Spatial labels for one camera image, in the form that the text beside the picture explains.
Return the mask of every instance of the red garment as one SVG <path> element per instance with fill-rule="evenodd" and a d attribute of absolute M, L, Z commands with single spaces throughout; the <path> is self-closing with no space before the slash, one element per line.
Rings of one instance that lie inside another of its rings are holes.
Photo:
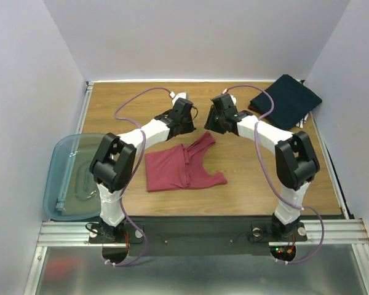
<path fill-rule="evenodd" d="M 182 144 L 164 151 L 145 155 L 146 182 L 148 192 L 172 189 L 203 189 L 216 184 L 226 184 L 221 172 L 209 175 L 202 165 L 208 148 L 216 143 L 209 132 L 205 132 L 192 145 Z"/>

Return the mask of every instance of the white wall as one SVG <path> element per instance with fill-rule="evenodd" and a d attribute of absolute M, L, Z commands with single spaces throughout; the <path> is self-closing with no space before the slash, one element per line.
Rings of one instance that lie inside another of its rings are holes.
<path fill-rule="evenodd" d="M 44 0 L 87 80 L 306 77 L 349 0 Z"/>
<path fill-rule="evenodd" d="M 52 150 L 84 90 L 44 3 L 0 1 L 0 294 L 23 294 Z"/>
<path fill-rule="evenodd" d="M 369 0 L 352 0 L 316 61 L 307 86 L 347 204 L 369 233 Z"/>

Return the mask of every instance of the wooden table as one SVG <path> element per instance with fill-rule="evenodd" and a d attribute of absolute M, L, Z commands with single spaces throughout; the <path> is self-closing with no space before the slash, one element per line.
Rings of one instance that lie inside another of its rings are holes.
<path fill-rule="evenodd" d="M 150 87 L 167 87 L 175 93 L 188 92 L 189 99 L 199 110 L 194 120 L 197 130 L 157 144 L 146 152 L 160 151 L 179 143 L 190 145 L 204 132 L 213 97 L 237 83 L 96 83 L 94 84 L 89 109 L 85 118 L 83 132 L 125 133 L 134 129 L 128 122 L 114 120 L 116 108 L 137 93 Z M 257 83 L 267 88 L 270 83 Z M 237 98 L 239 111 L 247 109 L 248 102 L 259 92 L 250 88 L 238 88 L 230 92 Z M 171 101 L 163 90 L 154 90 L 128 104 L 120 113 L 121 117 L 136 120 L 141 125 L 171 107 Z M 330 175 L 325 164 L 321 147 L 311 118 L 304 129 L 311 137 L 320 161 L 320 172 L 307 190 L 304 205 L 314 206 L 321 214 L 340 214 L 340 208 Z M 124 197 L 124 205 L 132 215 L 179 216 L 179 215 L 270 215 L 277 206 L 277 198 L 268 186 L 258 161 L 253 141 L 236 135 L 212 132 L 216 145 L 211 147 L 204 158 L 204 167 L 211 174 L 224 173 L 228 183 L 208 189 L 180 189 L 177 191 L 146 191 L 145 164 L 130 183 Z M 263 159 L 280 190 L 276 176 L 274 155 L 262 149 Z"/>

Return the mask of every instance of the clear plastic container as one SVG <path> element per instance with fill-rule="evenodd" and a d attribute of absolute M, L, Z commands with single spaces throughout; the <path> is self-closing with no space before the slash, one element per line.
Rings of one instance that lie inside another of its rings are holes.
<path fill-rule="evenodd" d="M 44 194 L 44 211 L 50 218 L 75 221 L 100 215 L 100 196 L 89 166 L 103 137 L 83 133 L 56 144 Z"/>

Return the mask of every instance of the black fabric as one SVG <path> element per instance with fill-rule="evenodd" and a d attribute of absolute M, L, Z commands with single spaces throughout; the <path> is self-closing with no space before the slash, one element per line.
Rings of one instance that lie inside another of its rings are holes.
<path fill-rule="evenodd" d="M 267 119 L 277 128 L 288 130 L 294 127 L 304 116 L 321 104 L 322 100 L 312 90 L 289 75 L 283 75 L 268 89 L 275 108 Z M 249 109 L 264 114 L 271 109 L 269 98 L 261 93 L 251 100 Z"/>

